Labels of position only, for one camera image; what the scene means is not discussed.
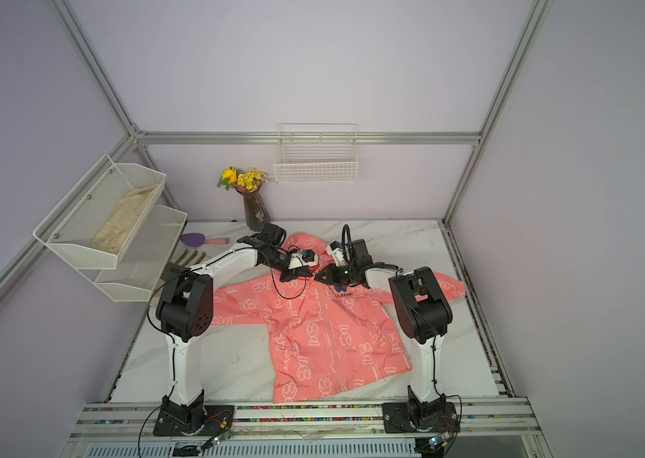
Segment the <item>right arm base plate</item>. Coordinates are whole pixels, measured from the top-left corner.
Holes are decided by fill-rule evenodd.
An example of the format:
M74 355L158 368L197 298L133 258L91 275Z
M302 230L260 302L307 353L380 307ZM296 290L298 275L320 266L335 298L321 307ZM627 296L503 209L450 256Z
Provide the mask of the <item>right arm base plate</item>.
M432 401L417 405L384 403L383 426L386 433L448 432L461 430L459 416L451 402Z

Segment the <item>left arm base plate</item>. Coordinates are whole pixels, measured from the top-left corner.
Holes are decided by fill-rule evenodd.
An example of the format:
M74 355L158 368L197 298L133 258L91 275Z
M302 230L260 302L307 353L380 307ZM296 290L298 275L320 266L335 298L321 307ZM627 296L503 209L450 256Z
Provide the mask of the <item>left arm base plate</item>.
M179 406L173 403L163 405L154 424L156 437L217 436L232 427L235 408L221 406Z

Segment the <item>pink hooded jacket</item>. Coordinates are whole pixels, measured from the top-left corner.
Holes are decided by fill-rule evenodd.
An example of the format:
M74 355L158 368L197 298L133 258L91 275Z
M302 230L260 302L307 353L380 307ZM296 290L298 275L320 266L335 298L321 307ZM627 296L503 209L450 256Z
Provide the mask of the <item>pink hooded jacket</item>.
M333 261L328 245L304 233L286 242L287 249L311 248L320 257L310 280L274 284L278 273L269 273L215 293L216 326L267 326L276 404L332 397L414 368L389 294L315 281ZM449 304L465 295L462 282L434 274Z

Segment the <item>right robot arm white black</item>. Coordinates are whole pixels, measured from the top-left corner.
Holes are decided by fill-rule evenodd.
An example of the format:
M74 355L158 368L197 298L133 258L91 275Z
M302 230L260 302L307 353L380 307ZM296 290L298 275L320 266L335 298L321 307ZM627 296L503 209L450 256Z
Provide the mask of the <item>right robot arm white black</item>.
M399 328L412 341L411 362L431 377L407 387L404 404L384 406L384 423L394 431L432 431L435 427L459 425L458 412L439 388L437 339L446 335L453 321L448 299L428 267L405 271L391 263L376 263L363 239L352 238L350 227L341 229L341 239L328 245L333 263L315 276L315 281L335 287L364 287L387 293L393 299Z

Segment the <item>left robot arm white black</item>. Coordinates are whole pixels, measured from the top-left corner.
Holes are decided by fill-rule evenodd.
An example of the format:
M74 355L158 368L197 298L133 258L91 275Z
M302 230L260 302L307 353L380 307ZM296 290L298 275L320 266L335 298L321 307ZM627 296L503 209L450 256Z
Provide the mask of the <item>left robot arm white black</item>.
M167 263L159 286L150 299L157 300L149 324L166 336L170 356L169 393L162 398L156 435L197 435L205 431L211 414L204 406L204 388L192 374L198 362L200 336L211 326L217 289L239 274L259 265L278 273L272 282L307 281L318 265L311 248L282 246L286 232L267 223L261 232L244 236L226 251L190 266Z

